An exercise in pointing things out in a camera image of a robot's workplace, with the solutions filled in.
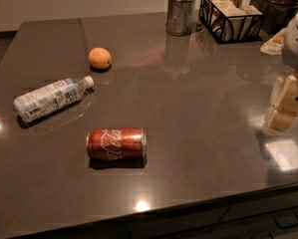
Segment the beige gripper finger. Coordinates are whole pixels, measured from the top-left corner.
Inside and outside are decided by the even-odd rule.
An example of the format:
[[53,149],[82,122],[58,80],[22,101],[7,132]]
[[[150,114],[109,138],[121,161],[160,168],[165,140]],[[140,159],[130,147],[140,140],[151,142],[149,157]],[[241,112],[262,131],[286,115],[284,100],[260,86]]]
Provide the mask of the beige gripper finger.
[[264,123],[265,128],[281,132],[298,120],[298,72],[285,79],[280,103],[276,109],[269,106]]
[[273,89],[270,97],[270,106],[273,109],[276,109],[280,103],[285,81],[286,79],[284,77],[278,77],[273,85]]

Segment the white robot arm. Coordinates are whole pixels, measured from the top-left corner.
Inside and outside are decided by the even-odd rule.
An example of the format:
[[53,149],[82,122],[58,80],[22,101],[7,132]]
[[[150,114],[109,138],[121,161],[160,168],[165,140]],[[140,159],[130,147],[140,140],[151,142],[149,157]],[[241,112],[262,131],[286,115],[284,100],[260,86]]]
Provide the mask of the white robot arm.
[[266,133],[284,132],[298,120],[298,13],[286,27],[281,54],[295,73],[274,84],[263,126]]

